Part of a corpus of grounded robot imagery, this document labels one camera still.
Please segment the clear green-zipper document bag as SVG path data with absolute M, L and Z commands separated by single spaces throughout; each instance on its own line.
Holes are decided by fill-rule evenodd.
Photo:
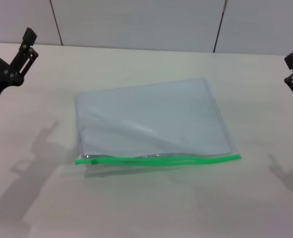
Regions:
M 239 160 L 207 81 L 79 94 L 76 165 L 166 167 Z

